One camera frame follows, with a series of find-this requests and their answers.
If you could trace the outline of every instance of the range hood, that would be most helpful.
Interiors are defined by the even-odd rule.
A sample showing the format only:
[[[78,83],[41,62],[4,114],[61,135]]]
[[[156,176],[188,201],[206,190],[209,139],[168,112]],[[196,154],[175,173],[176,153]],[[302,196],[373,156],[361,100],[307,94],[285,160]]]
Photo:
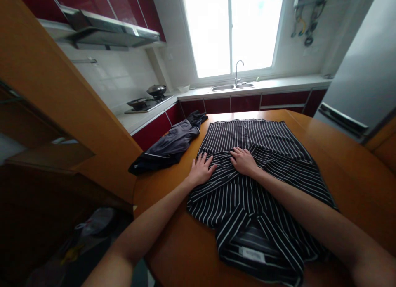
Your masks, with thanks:
[[[62,9],[71,27],[76,31],[65,40],[77,48],[89,45],[112,47],[140,47],[160,40],[156,31],[127,24],[84,10]]]

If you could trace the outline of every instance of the wooden table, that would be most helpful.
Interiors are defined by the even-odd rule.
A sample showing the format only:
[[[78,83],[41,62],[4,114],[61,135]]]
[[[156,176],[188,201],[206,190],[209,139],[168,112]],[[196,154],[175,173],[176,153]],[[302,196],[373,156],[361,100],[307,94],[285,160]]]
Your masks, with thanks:
[[[191,143],[179,164],[138,177],[134,191],[136,217],[188,175],[210,123],[233,119],[285,121],[317,162],[341,212],[396,255],[396,178],[363,146],[318,120],[287,110],[208,117],[200,136]],[[266,285],[219,260],[215,231],[188,214],[186,201],[146,256],[154,277],[165,287]],[[352,285],[346,268],[337,259],[308,263],[304,282],[305,286]]]

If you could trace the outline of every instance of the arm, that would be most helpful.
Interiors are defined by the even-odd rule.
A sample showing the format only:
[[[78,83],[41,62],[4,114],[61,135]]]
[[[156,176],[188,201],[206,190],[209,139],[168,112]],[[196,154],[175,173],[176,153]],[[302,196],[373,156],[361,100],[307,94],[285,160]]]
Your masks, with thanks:
[[[396,286],[396,262],[375,240],[343,215],[259,168],[246,149],[234,148],[232,164],[257,181],[349,269],[357,286]]]
[[[134,220],[118,237],[95,267],[83,287],[130,287],[133,267],[143,258],[183,199],[196,186],[205,183],[216,169],[209,169],[213,156],[199,155],[188,177],[172,192]]]

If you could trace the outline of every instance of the window frame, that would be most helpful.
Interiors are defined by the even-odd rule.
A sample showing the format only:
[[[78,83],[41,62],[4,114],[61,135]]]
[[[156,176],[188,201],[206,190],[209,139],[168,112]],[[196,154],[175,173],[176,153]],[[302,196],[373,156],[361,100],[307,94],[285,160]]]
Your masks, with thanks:
[[[188,24],[188,20],[187,20],[185,0],[179,0],[180,6],[181,6],[181,11],[182,11],[182,19],[183,19],[184,26],[186,28],[186,36],[187,36],[187,41],[188,41],[188,46],[189,46],[189,52],[190,52],[191,59],[193,59],[192,65],[194,68],[194,83],[192,85],[197,85],[197,86],[218,85],[218,84],[230,83],[230,82],[233,83],[235,80],[235,72],[233,72],[233,58],[232,58],[232,6],[231,6],[231,1],[232,0],[228,0],[230,73],[224,74],[224,75],[218,75],[218,76],[208,76],[208,77],[204,77],[204,78],[199,78],[198,72],[197,72],[197,67],[195,64],[193,47],[191,44],[191,35],[190,35],[190,29],[189,29],[189,24]],[[286,9],[288,7],[293,6],[293,2],[294,2],[294,0],[282,0],[282,7],[280,10],[278,31],[276,34],[275,49],[274,49],[273,58],[272,58],[272,65],[267,68],[238,72],[238,78],[244,78],[243,81],[253,81],[258,76],[260,78],[271,78],[273,76],[276,76],[276,73],[275,73],[276,60],[277,60],[277,54],[278,54],[278,48],[279,48],[279,41],[281,38],[281,31],[283,29],[285,13],[286,13]]]

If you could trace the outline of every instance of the refrigerator door handle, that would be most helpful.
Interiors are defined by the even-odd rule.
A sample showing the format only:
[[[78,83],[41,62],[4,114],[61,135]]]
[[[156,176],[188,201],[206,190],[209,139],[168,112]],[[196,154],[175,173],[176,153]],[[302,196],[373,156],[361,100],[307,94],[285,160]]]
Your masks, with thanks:
[[[318,110],[322,115],[336,122],[342,128],[345,128],[357,137],[365,136],[364,133],[368,129],[367,125],[364,125],[359,121],[356,121],[353,118],[339,112],[324,102],[322,102]]]

